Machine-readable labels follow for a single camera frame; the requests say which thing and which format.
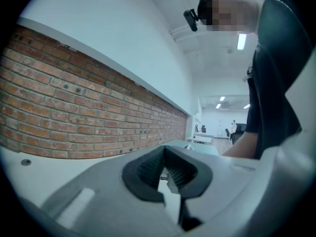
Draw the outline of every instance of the ceiling light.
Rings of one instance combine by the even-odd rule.
[[[247,34],[239,34],[238,45],[237,45],[238,50],[243,50],[245,48],[246,38],[247,38]]]

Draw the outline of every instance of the person's arm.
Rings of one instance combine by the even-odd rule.
[[[250,107],[248,111],[247,127],[244,134],[223,154],[223,156],[239,158],[254,158],[255,156],[260,123],[260,105],[256,87],[249,69],[247,73],[250,76],[248,79]]]
[[[244,134],[223,154],[223,156],[254,158],[257,140],[258,133],[244,132]]]

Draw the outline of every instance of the black shirt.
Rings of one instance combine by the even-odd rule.
[[[258,133],[255,158],[296,133],[300,124],[285,93],[312,52],[311,40],[289,7],[265,0],[258,44],[248,68],[250,108],[246,132]]]

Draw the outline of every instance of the wooden floor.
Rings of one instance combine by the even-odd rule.
[[[212,142],[211,142],[211,145],[216,147],[219,155],[222,155],[229,148],[232,147],[232,142],[229,141],[228,139],[213,138]]]

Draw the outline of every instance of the red brick wall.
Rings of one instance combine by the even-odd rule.
[[[0,76],[0,143],[13,151],[98,158],[185,138],[182,111],[30,29],[17,27]]]

